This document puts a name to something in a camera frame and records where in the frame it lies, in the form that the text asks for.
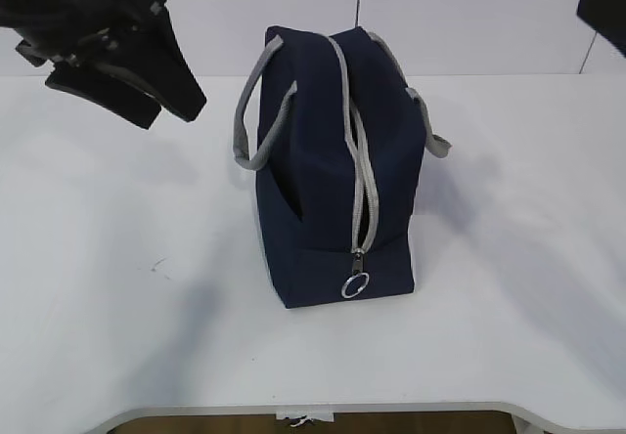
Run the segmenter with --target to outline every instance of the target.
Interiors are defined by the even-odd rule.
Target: gray zipper trim
[[[348,146],[352,161],[354,162],[354,205],[352,207],[352,253],[365,254],[370,251],[376,233],[379,228],[380,200],[379,190],[376,186],[374,177],[374,169],[370,161],[370,152],[368,148],[368,138],[363,125],[363,119],[359,109],[350,98],[350,82],[348,78],[348,65],[345,55],[341,47],[330,37],[326,37],[335,50],[339,59],[339,68],[341,70],[341,92],[343,96],[343,128],[345,130],[345,143]],[[354,141],[354,132],[352,131],[352,123],[350,115],[354,119],[354,127],[356,129],[356,139]],[[363,240],[359,243],[359,232],[361,231],[361,221],[363,219],[363,200],[367,200],[370,213],[368,224],[368,232]]]

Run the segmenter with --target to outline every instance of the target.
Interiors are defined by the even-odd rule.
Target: lunch bag
[[[244,114],[263,76],[258,149]],[[424,101],[386,44],[273,26],[235,115],[234,153],[256,171],[272,282],[288,308],[413,292],[409,220],[425,148],[445,157]]]

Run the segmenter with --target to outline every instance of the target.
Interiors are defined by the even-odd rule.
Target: table surface
[[[150,132],[0,78],[4,432],[289,407],[626,429],[626,77],[411,81],[454,144],[425,157],[417,291],[288,311],[231,158],[242,78]]]

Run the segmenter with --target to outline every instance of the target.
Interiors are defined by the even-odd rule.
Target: robotic arm
[[[578,17],[626,57],[626,0],[580,0]]]
[[[46,85],[150,128],[161,107],[185,121],[206,104],[176,42],[166,0],[0,0],[0,26]]]

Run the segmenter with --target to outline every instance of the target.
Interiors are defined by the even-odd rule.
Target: bag handle
[[[407,78],[404,76],[402,67],[400,66],[400,63],[398,63],[398,60],[395,59],[395,56],[393,56],[393,53],[391,52],[391,49],[389,48],[389,46],[385,43],[385,41],[382,38],[380,38],[375,33],[368,32],[368,34],[370,35],[370,38],[372,38],[372,41],[374,41],[375,43],[378,43],[378,45],[382,48],[382,50],[393,61],[393,64],[395,65],[396,69],[398,69],[398,73],[400,74],[400,77],[402,77],[402,80],[404,80],[404,82],[406,83]],[[409,97],[411,97],[411,99],[413,99],[414,102],[417,102],[418,104],[420,104],[420,110],[422,111],[422,118],[424,119],[424,125],[426,128],[426,149],[437,158],[446,157],[448,155],[448,152],[450,151],[450,148],[452,148],[452,145],[448,141],[443,139],[441,136],[437,136],[436,134],[432,133],[432,125],[430,124],[430,116],[428,115],[428,108],[426,107],[426,103],[424,102],[424,99],[420,96],[420,94],[418,94],[418,91],[412,87],[407,87],[406,90],[407,90],[407,93],[409,94]]]
[[[258,59],[258,62],[254,66],[254,69],[252,70],[252,73],[247,80],[246,86],[244,87],[244,91],[240,96],[239,103],[237,104],[237,109],[235,111],[235,135],[233,138],[233,152],[235,153],[235,161],[246,170],[258,171],[267,164],[267,161],[269,160],[270,154],[272,152],[272,148],[274,147],[278,136],[281,134],[283,125],[289,118],[291,102],[293,100],[293,97],[297,93],[297,83],[296,81],[294,81],[285,96],[283,97],[281,107],[278,111],[278,114],[276,115],[276,119],[272,124],[272,127],[267,132],[265,139],[263,139],[263,142],[259,146],[254,157],[250,159],[246,125],[244,123],[244,116],[246,114],[247,104],[250,101],[250,97],[252,96],[254,87],[256,87],[256,84],[261,78],[261,75],[263,75],[265,67],[267,67],[274,55],[283,47],[283,45],[284,41],[280,35],[276,35],[274,39],[272,39],[267,44],[265,50],[263,50],[263,53]]]

